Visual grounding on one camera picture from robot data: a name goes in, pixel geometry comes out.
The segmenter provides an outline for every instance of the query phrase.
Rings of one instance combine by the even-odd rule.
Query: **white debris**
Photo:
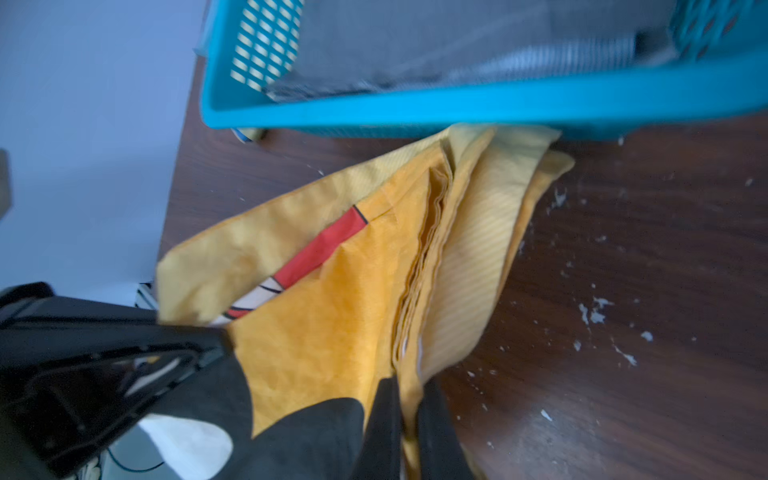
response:
[[[583,303],[578,304],[578,309],[581,311],[581,321],[584,322],[586,326],[589,326],[589,320],[587,319],[587,312],[589,309],[584,306]]]
[[[592,301],[598,305],[598,310],[602,310],[606,305],[616,305],[610,300],[606,300],[605,298],[597,298],[596,296],[592,297]]]
[[[310,164],[306,164],[306,166],[307,166],[307,167],[309,167],[309,168],[311,168],[312,170],[316,171],[318,174],[320,174],[320,176],[321,176],[321,177],[325,177],[325,176],[326,176],[326,175],[323,173],[323,171],[322,171],[322,170],[320,170],[319,168],[315,168],[315,167],[313,167],[313,166],[312,166],[312,165],[310,165]]]
[[[619,350],[619,347],[617,347],[615,345],[614,345],[614,350],[616,350],[616,353],[621,354],[625,359],[627,359],[627,361],[629,362],[630,365],[637,366],[637,360],[634,359],[634,355],[628,355],[628,354],[622,352],[621,350]]]
[[[597,310],[592,310],[589,319],[592,320],[592,323],[605,323],[605,315],[598,313]]]
[[[554,204],[559,208],[562,207],[565,203],[565,199],[568,196],[568,189],[565,189],[565,192],[563,192],[562,195],[558,193],[558,189],[554,189]]]

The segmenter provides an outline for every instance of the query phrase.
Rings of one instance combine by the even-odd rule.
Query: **yellow fabric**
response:
[[[356,204],[363,230],[227,328],[254,435],[331,398],[358,399],[367,418],[378,381],[396,372],[417,475],[422,385],[482,334],[533,206],[572,165],[545,155],[557,136],[455,125],[226,220],[158,265],[160,321],[209,323]]]

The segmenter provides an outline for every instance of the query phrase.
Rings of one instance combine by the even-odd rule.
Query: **basket mesh hole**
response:
[[[714,19],[714,18],[712,18],[712,19],[711,19],[711,20],[709,20],[709,21],[708,21],[708,23],[707,23],[707,24],[704,26],[704,32],[703,32],[703,33],[708,33],[708,31],[709,31],[709,30],[711,30],[711,29],[712,29],[712,27],[713,27],[714,25],[715,25],[715,19]]]
[[[736,24],[736,22],[737,22],[738,20],[739,20],[739,14],[735,14],[735,15],[734,15],[734,16],[733,16],[733,17],[732,17],[732,18],[731,18],[731,19],[728,21],[728,23],[725,25],[725,27],[723,27],[723,35],[725,35],[725,34],[726,34],[726,33],[728,33],[729,31],[731,31],[731,29],[734,27],[734,25]]]
[[[245,3],[234,48],[236,68],[230,76],[261,91],[293,69],[304,0],[245,0]]]
[[[699,60],[700,58],[702,58],[707,53],[707,50],[709,49],[710,49],[709,46],[704,45],[704,47],[701,48],[701,50],[699,50],[699,53],[696,54],[696,59]]]
[[[694,30],[694,28],[696,28],[696,23],[698,23],[698,22],[697,22],[697,20],[696,20],[696,19],[694,19],[694,20],[693,20],[693,21],[692,21],[692,22],[691,22],[691,23],[688,25],[688,29],[685,31],[686,35],[689,35],[689,34],[690,34],[690,33],[691,33],[693,30]]]

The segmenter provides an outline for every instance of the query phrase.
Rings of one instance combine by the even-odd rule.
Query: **wooden table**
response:
[[[202,73],[161,254],[408,143],[241,144],[202,124]],[[442,374],[459,438],[489,478],[768,478],[768,116],[558,147],[576,168],[538,205],[480,344]],[[590,332],[595,298],[612,304]]]

